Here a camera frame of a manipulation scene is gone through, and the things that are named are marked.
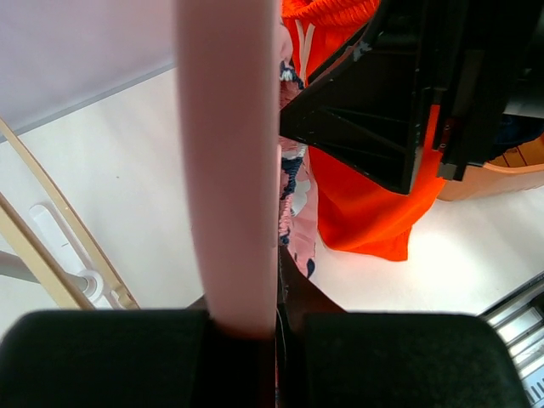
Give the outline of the pink shark print shorts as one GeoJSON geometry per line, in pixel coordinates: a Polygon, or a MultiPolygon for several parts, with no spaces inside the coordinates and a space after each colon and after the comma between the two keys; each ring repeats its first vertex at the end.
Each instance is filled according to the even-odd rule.
{"type": "MultiPolygon", "coordinates": [[[[293,45],[289,31],[280,26],[280,108],[303,89],[292,63],[293,45]]],[[[317,238],[317,186],[309,163],[308,146],[279,137],[280,215],[279,242],[292,255],[298,270],[307,278],[315,272],[317,238]]]]}

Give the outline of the navy blue shorts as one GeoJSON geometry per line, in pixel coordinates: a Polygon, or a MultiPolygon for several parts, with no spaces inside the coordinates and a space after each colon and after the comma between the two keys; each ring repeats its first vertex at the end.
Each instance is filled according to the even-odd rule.
{"type": "Polygon", "coordinates": [[[530,116],[503,115],[495,145],[510,149],[539,138],[543,119],[530,116]]]}

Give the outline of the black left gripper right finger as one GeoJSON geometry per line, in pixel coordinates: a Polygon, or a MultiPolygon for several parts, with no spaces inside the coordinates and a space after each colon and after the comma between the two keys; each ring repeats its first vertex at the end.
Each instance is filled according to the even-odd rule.
{"type": "Polygon", "coordinates": [[[278,254],[280,407],[526,407],[496,331],[477,316],[355,313],[278,254]]]}

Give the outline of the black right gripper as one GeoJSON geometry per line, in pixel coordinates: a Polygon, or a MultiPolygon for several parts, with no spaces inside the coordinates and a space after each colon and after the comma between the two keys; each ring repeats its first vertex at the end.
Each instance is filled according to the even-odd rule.
{"type": "Polygon", "coordinates": [[[418,44],[439,119],[438,175],[490,159],[502,116],[543,117],[541,1],[383,1],[414,36],[346,42],[280,111],[280,134],[406,195],[421,150],[411,130],[418,44]]]}

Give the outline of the pink plastic hanger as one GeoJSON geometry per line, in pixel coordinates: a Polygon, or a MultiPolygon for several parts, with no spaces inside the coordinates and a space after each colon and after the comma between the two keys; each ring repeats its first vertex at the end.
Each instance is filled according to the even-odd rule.
{"type": "Polygon", "coordinates": [[[178,1],[176,57],[191,232],[208,310],[231,335],[275,329],[276,1],[178,1]]]}

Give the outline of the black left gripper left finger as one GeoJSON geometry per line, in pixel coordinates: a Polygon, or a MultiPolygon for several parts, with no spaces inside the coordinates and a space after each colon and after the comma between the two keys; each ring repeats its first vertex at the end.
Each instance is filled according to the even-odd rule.
{"type": "Polygon", "coordinates": [[[1,342],[4,407],[272,407],[270,341],[202,310],[41,311],[1,342]]]}

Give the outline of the cream hanger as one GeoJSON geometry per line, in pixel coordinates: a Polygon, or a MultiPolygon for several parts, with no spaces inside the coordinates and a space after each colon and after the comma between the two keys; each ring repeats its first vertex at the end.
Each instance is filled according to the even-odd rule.
{"type": "Polygon", "coordinates": [[[31,227],[1,197],[1,236],[14,254],[1,252],[1,275],[40,284],[62,309],[138,309],[126,284],[62,191],[6,122],[1,134],[51,204],[38,203],[31,227]]]}

